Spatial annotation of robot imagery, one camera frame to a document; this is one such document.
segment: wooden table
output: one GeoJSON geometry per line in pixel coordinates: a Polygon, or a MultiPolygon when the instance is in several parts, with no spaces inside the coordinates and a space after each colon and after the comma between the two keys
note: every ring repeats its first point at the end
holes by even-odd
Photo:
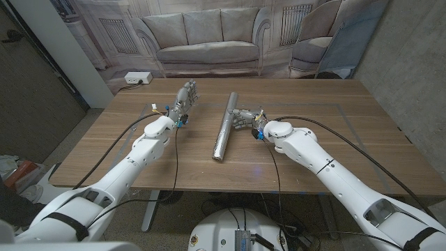
{"type": "MultiPolygon", "coordinates": [[[[162,109],[170,105],[188,79],[154,79],[116,95],[91,126],[50,181],[74,186],[100,159],[117,136],[135,119],[151,113],[151,103],[162,109]]],[[[444,196],[446,183],[420,152],[406,139],[393,120],[359,81],[334,79],[196,79],[201,95],[190,112],[189,123],[178,132],[179,170],[176,189],[222,192],[278,191],[272,158],[250,130],[232,130],[224,161],[211,158],[229,94],[239,94],[238,107],[260,107],[269,119],[305,116],[341,133],[368,152],[417,195],[444,196]]],[[[144,126],[128,132],[99,168],[86,180],[90,185],[103,177],[129,151],[144,126]]],[[[406,193],[349,145],[317,125],[290,121],[311,128],[321,146],[371,188],[387,195],[406,193]]],[[[147,167],[134,188],[169,190],[176,171],[175,141],[156,163],[147,167]]],[[[275,153],[282,192],[318,194],[328,190],[306,168],[284,154],[275,153]]]]}

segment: foil-wrapped tube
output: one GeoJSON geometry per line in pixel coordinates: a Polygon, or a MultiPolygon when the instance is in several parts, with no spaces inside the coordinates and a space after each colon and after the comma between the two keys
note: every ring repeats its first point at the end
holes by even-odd
{"type": "Polygon", "coordinates": [[[226,149],[226,143],[228,142],[229,133],[231,132],[232,120],[234,119],[234,114],[230,114],[228,110],[236,108],[237,100],[238,94],[234,92],[231,93],[228,103],[226,104],[226,109],[224,110],[220,131],[218,132],[217,140],[215,141],[214,153],[212,155],[214,160],[223,160],[224,150],[226,149]]]}

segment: wire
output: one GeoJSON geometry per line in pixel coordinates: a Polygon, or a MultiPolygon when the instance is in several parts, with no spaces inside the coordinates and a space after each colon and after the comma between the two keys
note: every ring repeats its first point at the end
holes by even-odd
{"type": "Polygon", "coordinates": [[[240,225],[238,224],[237,217],[234,215],[234,213],[232,213],[232,211],[231,211],[230,208],[228,208],[228,210],[229,210],[229,212],[232,214],[232,216],[234,217],[234,219],[236,219],[236,222],[237,222],[237,230],[240,230],[240,225]]]}
{"type": "Polygon", "coordinates": [[[245,207],[243,207],[243,214],[245,215],[245,231],[246,231],[246,211],[245,211],[245,207]]]}
{"type": "MultiPolygon", "coordinates": [[[[281,195],[281,187],[280,187],[280,175],[279,175],[279,169],[277,168],[277,163],[276,163],[276,159],[274,158],[274,155],[272,154],[272,151],[270,149],[270,147],[268,146],[268,144],[265,142],[264,139],[262,139],[263,143],[265,144],[266,148],[268,149],[268,151],[271,153],[271,157],[272,157],[272,161],[274,162],[274,166],[276,167],[276,172],[277,172],[277,182],[279,184],[279,210],[280,210],[280,223],[284,226],[284,216],[282,214],[282,201],[280,199],[280,195],[281,195]]],[[[282,244],[282,228],[279,228],[279,243],[280,246],[282,247],[282,250],[285,251],[284,248],[284,244],[282,244]]]]}
{"type": "Polygon", "coordinates": [[[355,233],[355,232],[348,232],[348,231],[322,231],[322,232],[316,232],[316,233],[311,233],[311,234],[314,234],[314,235],[321,235],[321,234],[331,234],[331,233],[338,233],[338,234],[354,234],[354,235],[359,235],[359,236],[366,236],[366,237],[369,237],[369,238],[374,238],[374,239],[376,239],[376,240],[385,242],[385,243],[387,243],[387,244],[389,244],[389,245],[392,245],[392,246],[398,248],[399,250],[403,250],[402,247],[398,246],[398,245],[395,244],[395,243],[392,243],[392,242],[390,242],[390,241],[388,241],[388,240],[385,240],[385,239],[383,239],[383,238],[379,238],[379,237],[377,237],[377,236],[372,236],[372,235],[370,235],[370,234],[355,233]]]}
{"type": "Polygon", "coordinates": [[[73,188],[77,189],[79,188],[83,182],[85,182],[86,179],[89,178],[89,176],[99,167],[100,163],[102,163],[102,161],[105,159],[105,157],[107,157],[107,155],[110,153],[110,151],[113,149],[113,147],[118,143],[118,141],[124,136],[124,134],[131,129],[132,126],[134,126],[136,123],[140,122],[143,119],[147,119],[148,117],[151,116],[155,116],[155,115],[159,115],[158,113],[152,113],[149,115],[145,115],[139,119],[137,119],[136,121],[134,121],[133,123],[131,123],[122,133],[121,135],[118,136],[118,138],[113,142],[113,144],[108,148],[108,150],[104,153],[104,155],[101,157],[101,159],[99,159],[98,163],[96,163],[96,165],[86,174],[86,176],[73,188]]]}
{"type": "Polygon", "coordinates": [[[263,204],[265,205],[266,215],[270,218],[270,212],[268,212],[268,207],[266,206],[265,197],[263,197],[263,193],[260,193],[262,196],[263,204]]]}
{"type": "Polygon", "coordinates": [[[141,85],[141,84],[142,84],[142,79],[140,79],[136,84],[131,84],[131,85],[129,85],[129,86],[121,87],[121,88],[118,90],[118,92],[120,92],[120,91],[124,91],[124,90],[128,90],[128,89],[133,89],[133,87],[139,86],[139,85],[141,85]]]}
{"type": "MultiPolygon", "coordinates": [[[[276,160],[275,160],[275,158],[274,158],[274,155],[272,154],[272,151],[271,151],[270,147],[266,144],[265,140],[263,140],[263,143],[265,143],[266,147],[268,148],[269,152],[271,153],[272,161],[274,161],[274,166],[276,167],[276,171],[277,171],[277,180],[278,180],[278,183],[279,183],[279,209],[280,209],[280,218],[281,218],[281,221],[282,221],[282,225],[284,225],[283,215],[282,215],[282,205],[281,205],[281,201],[280,201],[281,188],[280,188],[279,170],[278,170],[278,168],[277,168],[277,163],[276,163],[276,160]]],[[[286,233],[286,230],[285,230],[285,229],[282,229],[282,227],[280,227],[280,228],[279,228],[279,238],[282,237],[282,231],[283,231],[285,234],[288,234],[288,233],[286,233]]],[[[354,232],[344,232],[344,231],[322,231],[322,232],[317,232],[317,233],[313,233],[313,234],[310,234],[310,235],[316,235],[316,234],[330,234],[330,233],[339,233],[339,234],[356,234],[356,235],[366,236],[366,237],[369,237],[369,238],[375,238],[375,239],[380,240],[380,241],[383,241],[383,242],[385,242],[385,243],[387,243],[387,244],[393,245],[394,247],[399,248],[400,250],[403,250],[400,246],[398,246],[398,245],[396,245],[396,244],[394,244],[394,243],[391,243],[391,242],[389,242],[389,241],[387,241],[387,240],[385,240],[385,239],[383,239],[383,238],[379,238],[379,237],[377,237],[377,236],[372,236],[372,235],[369,235],[369,234],[361,234],[361,233],[354,233],[354,232]]],[[[321,247],[321,240],[320,240],[320,239],[318,239],[318,240],[319,240],[319,247],[318,247],[318,248],[320,248],[320,247],[321,247]]],[[[284,245],[282,244],[282,240],[281,240],[281,239],[279,240],[279,243],[280,243],[280,246],[282,247],[282,250],[285,251],[285,248],[284,248],[284,245]]]]}
{"type": "Polygon", "coordinates": [[[381,169],[385,174],[387,174],[393,181],[395,181],[398,185],[400,185],[422,208],[423,210],[432,218],[437,219],[435,215],[425,206],[420,199],[415,195],[415,193],[412,192],[406,185],[404,185],[399,179],[397,179],[393,174],[391,174],[386,168],[384,168],[380,163],[378,163],[375,159],[373,159],[369,154],[364,152],[362,149],[354,145],[354,143],[350,142],[348,139],[346,139],[344,136],[340,135],[339,133],[335,132],[331,128],[327,127],[326,125],[323,125],[322,123],[319,123],[318,121],[314,121],[312,119],[307,119],[304,117],[299,116],[283,116],[280,118],[275,119],[275,121],[281,121],[282,119],[299,119],[303,121],[308,121],[311,123],[315,123],[316,125],[326,129],[327,131],[331,132],[332,134],[338,136],[340,139],[344,140],[347,144],[352,146],[356,151],[359,151],[363,156],[368,158],[370,161],[372,161],[379,169],[381,169]]]}
{"type": "Polygon", "coordinates": [[[88,229],[96,222],[98,221],[102,216],[108,214],[109,212],[113,211],[114,209],[118,208],[119,206],[122,206],[124,204],[127,204],[129,202],[134,202],[134,201],[140,201],[140,202],[161,202],[161,201],[165,201],[168,200],[168,198],[170,198],[172,196],[172,194],[175,191],[175,187],[176,187],[176,178],[178,177],[178,147],[177,147],[177,143],[176,143],[176,135],[178,134],[178,128],[176,129],[175,132],[175,153],[176,153],[176,173],[175,173],[175,181],[174,181],[174,187],[172,188],[172,191],[164,198],[162,199],[130,199],[127,200],[125,202],[122,202],[120,204],[117,204],[116,206],[112,207],[111,209],[105,211],[104,213],[102,213],[101,215],[99,215],[94,221],[92,221],[87,227],[87,231],[88,229]]]}

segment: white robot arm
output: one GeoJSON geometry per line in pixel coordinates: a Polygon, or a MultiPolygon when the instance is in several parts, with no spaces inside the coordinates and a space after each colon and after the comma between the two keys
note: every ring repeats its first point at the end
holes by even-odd
{"type": "Polygon", "coordinates": [[[372,190],[318,143],[308,128],[293,128],[288,122],[268,121],[260,114],[233,110],[253,124],[253,135],[275,144],[286,154],[313,172],[346,207],[364,233],[382,238],[401,248],[375,238],[370,241],[379,250],[442,250],[446,247],[446,229],[425,212],[372,190]]]}
{"type": "Polygon", "coordinates": [[[116,206],[141,171],[159,159],[172,132],[187,121],[197,99],[195,82],[180,89],[168,114],[148,124],[131,152],[97,183],[67,191],[53,199],[36,216],[16,243],[67,243],[97,241],[112,220],[116,206]]]}

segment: power strip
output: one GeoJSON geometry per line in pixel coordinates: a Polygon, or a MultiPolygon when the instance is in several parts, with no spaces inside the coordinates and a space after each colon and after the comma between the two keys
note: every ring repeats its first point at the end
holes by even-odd
{"type": "Polygon", "coordinates": [[[124,78],[127,84],[138,84],[139,80],[142,80],[143,84],[149,84],[153,76],[151,72],[128,72],[124,78]]]}

